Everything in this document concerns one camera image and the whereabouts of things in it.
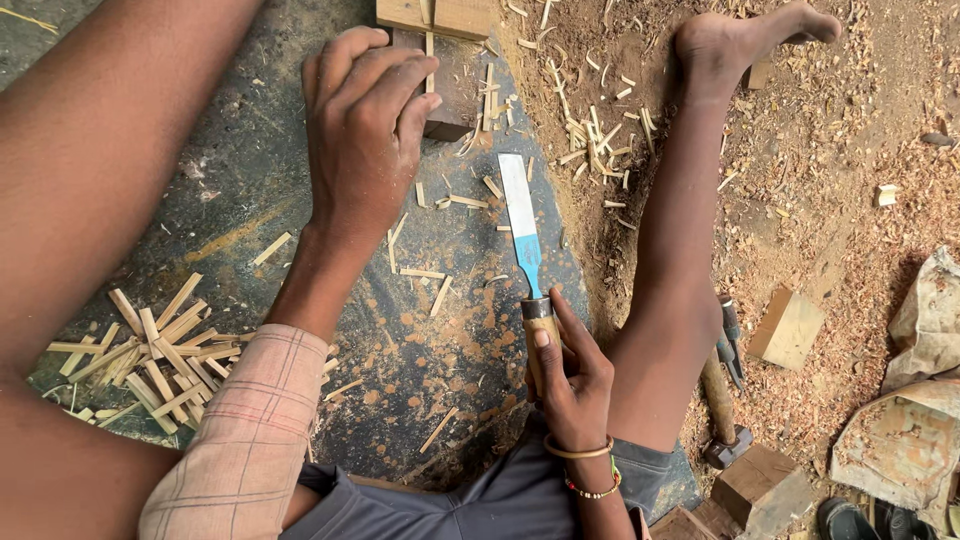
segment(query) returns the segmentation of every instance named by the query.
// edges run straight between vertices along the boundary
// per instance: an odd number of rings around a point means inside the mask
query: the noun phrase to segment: chisel
[[[537,358],[537,345],[534,343],[534,331],[544,329],[550,333],[550,339],[560,344],[560,333],[553,318],[553,305],[550,297],[540,292],[537,273],[540,270],[540,240],[537,237],[537,223],[534,221],[534,208],[530,202],[530,186],[527,184],[527,172],[523,156],[518,154],[498,154],[500,175],[503,177],[503,193],[507,199],[507,213],[510,215],[510,229],[514,236],[516,265],[530,284],[530,294],[520,302],[523,314],[523,330],[527,341],[527,369],[537,385],[537,396],[543,397],[543,384],[540,360]]]

